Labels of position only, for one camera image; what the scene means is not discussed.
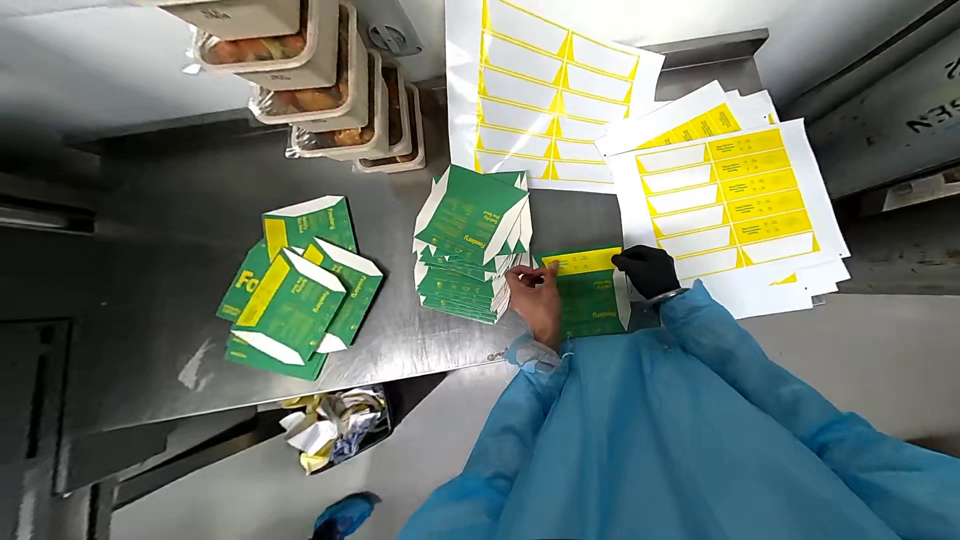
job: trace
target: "stainless steel table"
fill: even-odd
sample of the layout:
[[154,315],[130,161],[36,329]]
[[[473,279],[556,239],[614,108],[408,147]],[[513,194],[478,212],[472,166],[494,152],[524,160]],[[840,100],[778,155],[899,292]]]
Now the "stainless steel table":
[[[765,31],[660,46],[668,53],[658,99],[719,78],[760,89],[753,53]],[[354,173],[349,162],[288,160],[283,133],[208,136],[180,149],[106,156],[121,187],[98,213],[98,234],[76,260],[86,287],[70,359],[66,432],[77,435],[292,396],[447,371],[493,360],[524,326],[496,326],[420,308],[411,234],[447,164],[445,118],[426,118],[425,170]],[[330,355],[314,382],[224,361],[229,324],[213,316],[261,212],[326,194],[346,195],[359,251],[386,280],[347,351]],[[621,241],[610,195],[531,194],[533,251]]]

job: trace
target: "sealed meal container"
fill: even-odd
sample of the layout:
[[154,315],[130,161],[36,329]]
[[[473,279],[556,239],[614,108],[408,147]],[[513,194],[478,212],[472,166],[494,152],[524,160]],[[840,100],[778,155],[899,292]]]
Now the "sealed meal container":
[[410,109],[407,107],[406,82],[403,73],[394,63],[383,62],[383,81],[387,84],[387,99],[390,106],[387,108],[387,133],[390,148],[387,158],[406,156],[413,148],[410,130]]
[[[349,27],[356,28],[356,12],[352,12]],[[323,121],[330,130],[367,125],[367,47],[358,34],[344,29],[341,23],[338,40],[347,46],[340,47],[337,54],[337,84],[299,90],[254,86],[249,107],[257,120],[264,124]]]
[[396,173],[422,169],[426,166],[426,144],[423,142],[423,118],[420,115],[420,93],[413,85],[406,86],[413,149],[405,156],[379,160],[357,160],[354,163],[363,173]]
[[194,59],[204,69],[234,73],[268,90],[336,85],[338,41],[341,33],[356,27],[356,10],[346,4],[339,6],[337,0],[301,2],[300,26],[293,33],[221,39],[198,31],[193,40]]
[[370,51],[368,95],[368,117],[370,120],[362,128],[336,130],[331,132],[308,132],[291,126],[288,158],[333,158],[337,161],[359,160],[361,158],[383,158],[390,148],[387,134],[387,85],[380,75],[381,59],[375,51]]
[[220,39],[285,36],[300,29],[300,0],[216,0],[161,8]]

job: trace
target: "crumpled paper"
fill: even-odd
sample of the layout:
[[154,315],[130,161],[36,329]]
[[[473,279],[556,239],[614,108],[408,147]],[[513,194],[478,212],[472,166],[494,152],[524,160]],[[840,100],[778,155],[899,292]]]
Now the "crumpled paper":
[[383,389],[375,385],[293,398],[280,406],[302,409],[283,417],[280,425],[287,444],[301,452],[300,466],[310,474],[356,455],[363,438],[386,418],[387,403]]

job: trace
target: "elastic cuff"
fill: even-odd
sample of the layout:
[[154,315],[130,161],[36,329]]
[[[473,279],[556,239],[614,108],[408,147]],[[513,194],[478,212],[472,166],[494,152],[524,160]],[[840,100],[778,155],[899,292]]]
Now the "elastic cuff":
[[557,352],[525,333],[514,340],[503,353],[504,359],[520,369],[551,373],[562,361]]

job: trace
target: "bracelet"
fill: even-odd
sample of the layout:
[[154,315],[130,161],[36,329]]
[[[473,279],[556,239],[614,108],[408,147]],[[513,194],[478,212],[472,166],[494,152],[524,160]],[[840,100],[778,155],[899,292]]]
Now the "bracelet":
[[660,304],[663,304],[664,302],[666,302],[667,300],[670,300],[675,296],[680,296],[684,294],[688,290],[690,289],[687,287],[680,287],[679,289],[673,289],[671,291],[664,292],[663,294],[658,294],[657,296],[646,301],[644,304],[649,307],[659,306]]

